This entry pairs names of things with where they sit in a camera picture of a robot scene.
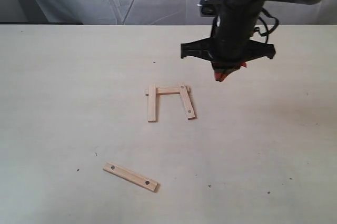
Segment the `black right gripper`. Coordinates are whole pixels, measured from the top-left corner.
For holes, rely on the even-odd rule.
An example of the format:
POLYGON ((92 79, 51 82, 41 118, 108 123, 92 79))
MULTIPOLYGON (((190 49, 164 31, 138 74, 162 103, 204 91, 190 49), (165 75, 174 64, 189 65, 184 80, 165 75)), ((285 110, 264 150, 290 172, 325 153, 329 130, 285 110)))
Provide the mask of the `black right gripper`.
POLYGON ((273 59, 276 51, 274 45, 268 43, 269 29, 264 24, 266 32, 262 33, 256 21, 253 18, 237 23, 218 16, 213 19, 210 37, 181 44, 181 58, 195 57, 211 62, 217 82, 242 67, 247 68, 248 61, 273 59))

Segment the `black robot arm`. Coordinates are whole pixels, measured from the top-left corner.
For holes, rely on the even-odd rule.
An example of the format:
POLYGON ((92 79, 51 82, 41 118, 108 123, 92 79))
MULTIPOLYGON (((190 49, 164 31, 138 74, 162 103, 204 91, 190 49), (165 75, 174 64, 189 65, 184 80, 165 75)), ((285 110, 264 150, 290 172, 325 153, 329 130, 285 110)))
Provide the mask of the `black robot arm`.
POLYGON ((268 40, 262 43, 251 39, 254 33, 269 38, 279 26, 279 19, 264 8, 267 1, 313 5, 321 0, 200 0, 200 15, 213 18, 211 34, 181 44, 181 58, 210 61, 218 82, 245 67, 248 61, 273 59, 274 45, 268 40))

